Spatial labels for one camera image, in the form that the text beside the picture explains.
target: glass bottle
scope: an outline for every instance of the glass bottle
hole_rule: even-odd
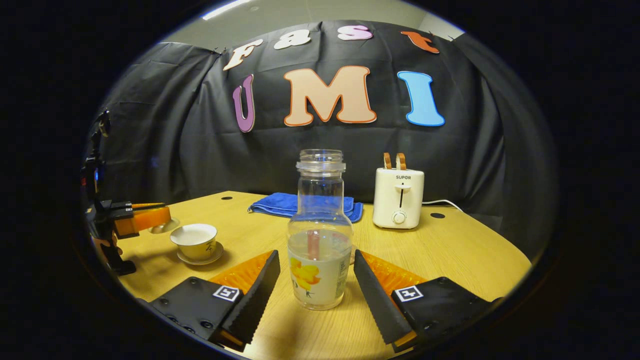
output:
[[[327,310],[342,301],[353,226],[344,214],[342,151],[300,152],[298,212],[288,226],[293,291],[302,306]]]

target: toaster knob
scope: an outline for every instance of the toaster knob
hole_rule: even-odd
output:
[[[406,220],[406,214],[404,213],[404,211],[396,211],[395,213],[393,213],[393,215],[391,215],[391,219],[396,224],[402,224]]]

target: letter m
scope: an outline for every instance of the letter m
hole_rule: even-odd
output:
[[[342,122],[367,123],[376,120],[369,106],[366,77],[369,69],[363,66],[344,66],[327,86],[312,69],[298,69],[284,74],[291,82],[291,112],[284,118],[288,126],[311,124],[314,117],[307,112],[307,100],[322,119],[328,121],[339,99],[342,109],[336,117]]]

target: teacup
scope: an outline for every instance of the teacup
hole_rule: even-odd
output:
[[[207,224],[189,224],[173,230],[171,241],[189,259],[206,260],[213,256],[218,246],[218,230]]]

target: purple letter u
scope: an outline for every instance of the purple letter u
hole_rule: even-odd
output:
[[[234,90],[233,98],[234,103],[236,104],[236,120],[238,121],[238,126],[243,133],[248,133],[253,129],[253,123],[255,122],[255,106],[253,105],[253,88],[251,84],[253,83],[253,74],[249,75],[242,82],[242,86],[237,87]],[[244,96],[246,96],[246,109],[247,116],[244,117],[242,114],[242,103],[240,102],[240,93],[242,92],[242,88],[244,87]]]

